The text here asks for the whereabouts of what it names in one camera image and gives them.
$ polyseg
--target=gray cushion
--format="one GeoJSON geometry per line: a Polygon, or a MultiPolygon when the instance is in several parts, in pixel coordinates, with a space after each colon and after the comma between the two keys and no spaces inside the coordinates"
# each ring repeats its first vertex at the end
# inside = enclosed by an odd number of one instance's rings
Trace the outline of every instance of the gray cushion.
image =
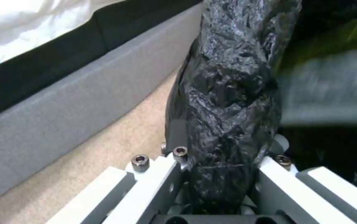
{"type": "Polygon", "coordinates": [[[184,60],[197,5],[0,114],[0,195],[140,103],[184,60]]]}

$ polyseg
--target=wrapped object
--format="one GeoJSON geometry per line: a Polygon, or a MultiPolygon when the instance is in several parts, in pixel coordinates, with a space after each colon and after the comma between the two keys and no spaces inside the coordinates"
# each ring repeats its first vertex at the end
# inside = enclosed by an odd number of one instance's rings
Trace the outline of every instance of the wrapped object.
{"type": "Polygon", "coordinates": [[[166,112],[166,130],[186,120],[194,214],[234,214],[251,186],[281,120],[271,68],[300,8],[300,0],[204,1],[200,35],[166,112]]]}

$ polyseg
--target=metal screw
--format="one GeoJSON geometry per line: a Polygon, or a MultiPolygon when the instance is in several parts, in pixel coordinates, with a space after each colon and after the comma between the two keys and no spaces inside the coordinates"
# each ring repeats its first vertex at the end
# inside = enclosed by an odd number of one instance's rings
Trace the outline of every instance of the metal screw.
{"type": "Polygon", "coordinates": [[[144,172],[150,167],[150,159],[147,155],[136,155],[132,159],[133,170],[136,172],[144,172]]]}
{"type": "Polygon", "coordinates": [[[166,142],[160,144],[160,154],[166,155],[166,142]]]}
{"type": "Polygon", "coordinates": [[[178,146],[173,149],[173,158],[179,162],[187,162],[188,159],[188,149],[185,146],[178,146]]]}
{"type": "Polygon", "coordinates": [[[279,155],[275,157],[275,161],[281,165],[282,167],[284,167],[286,170],[290,170],[290,166],[292,165],[292,161],[284,156],[284,155],[279,155]]]}

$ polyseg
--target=white fabric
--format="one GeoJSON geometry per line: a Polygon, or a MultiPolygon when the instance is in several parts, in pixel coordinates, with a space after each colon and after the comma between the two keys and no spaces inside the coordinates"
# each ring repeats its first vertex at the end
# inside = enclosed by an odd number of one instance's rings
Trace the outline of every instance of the white fabric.
{"type": "Polygon", "coordinates": [[[0,63],[89,21],[123,0],[0,0],[0,63]]]}

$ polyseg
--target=carpet floor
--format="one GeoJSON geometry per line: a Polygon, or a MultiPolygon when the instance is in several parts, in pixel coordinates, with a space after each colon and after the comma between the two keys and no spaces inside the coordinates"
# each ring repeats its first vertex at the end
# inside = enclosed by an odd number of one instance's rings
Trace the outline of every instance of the carpet floor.
{"type": "Polygon", "coordinates": [[[45,223],[108,166],[124,169],[140,153],[155,159],[176,72],[121,119],[1,196],[0,223],[45,223]]]}

